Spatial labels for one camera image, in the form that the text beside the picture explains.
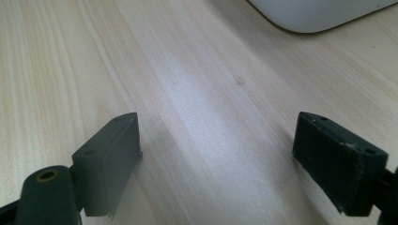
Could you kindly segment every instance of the light wood grain surface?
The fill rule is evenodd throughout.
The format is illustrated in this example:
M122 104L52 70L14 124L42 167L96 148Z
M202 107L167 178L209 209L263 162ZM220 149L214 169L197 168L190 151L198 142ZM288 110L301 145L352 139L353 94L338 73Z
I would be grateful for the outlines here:
M393 6L303 36L242 0L3 0L0 204L138 112L118 214L84 224L376 224L339 215L291 149L298 113L318 113L398 166L397 21Z

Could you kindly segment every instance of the clamp jaw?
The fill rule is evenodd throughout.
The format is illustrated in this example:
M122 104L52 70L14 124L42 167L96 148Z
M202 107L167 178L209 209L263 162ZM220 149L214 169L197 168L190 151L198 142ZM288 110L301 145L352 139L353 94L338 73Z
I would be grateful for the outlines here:
M398 224L398 174L385 169L383 150L328 118L301 112L293 156L340 213L367 217L375 205L378 224Z
M112 216L142 157L137 113L118 116L73 156L73 165L47 167L28 176L21 198L0 208L0 224L82 224Z

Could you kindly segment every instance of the white device base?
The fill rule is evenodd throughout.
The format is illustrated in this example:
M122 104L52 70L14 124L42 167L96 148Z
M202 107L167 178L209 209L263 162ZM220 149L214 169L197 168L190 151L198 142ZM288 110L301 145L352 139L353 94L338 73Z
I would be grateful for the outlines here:
M250 0L282 28L299 33L330 29L398 0Z

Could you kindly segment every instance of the wooden table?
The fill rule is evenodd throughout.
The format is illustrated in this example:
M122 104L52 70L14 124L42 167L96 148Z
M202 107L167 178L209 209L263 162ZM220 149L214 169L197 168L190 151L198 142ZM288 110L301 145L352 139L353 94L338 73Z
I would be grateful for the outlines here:
M144 159L118 214L84 224L376 224L339 215L291 150L305 111L398 166L397 21L393 6L297 35L240 0L3 0L0 204L138 112Z

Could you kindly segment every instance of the dark green clamp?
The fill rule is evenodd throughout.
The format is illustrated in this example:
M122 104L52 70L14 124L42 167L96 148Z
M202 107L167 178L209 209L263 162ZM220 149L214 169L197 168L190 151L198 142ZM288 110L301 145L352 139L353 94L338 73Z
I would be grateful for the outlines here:
M112 216L143 153L137 113L111 120L73 156L73 165L31 174L21 198L0 208L0 224L81 224L89 217Z

